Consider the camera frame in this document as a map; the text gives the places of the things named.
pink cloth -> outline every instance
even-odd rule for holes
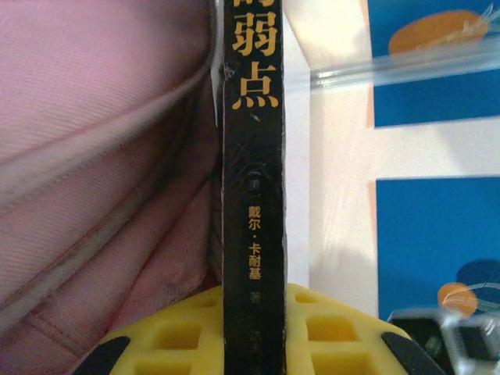
[[[0,1],[0,373],[65,373],[200,288],[211,6]]]

book spine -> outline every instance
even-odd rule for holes
[[[285,371],[284,89],[280,0],[224,0],[226,375]]]

blue panel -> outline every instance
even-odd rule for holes
[[[377,230],[380,318],[436,307],[467,263],[500,259],[500,178],[379,180]]]

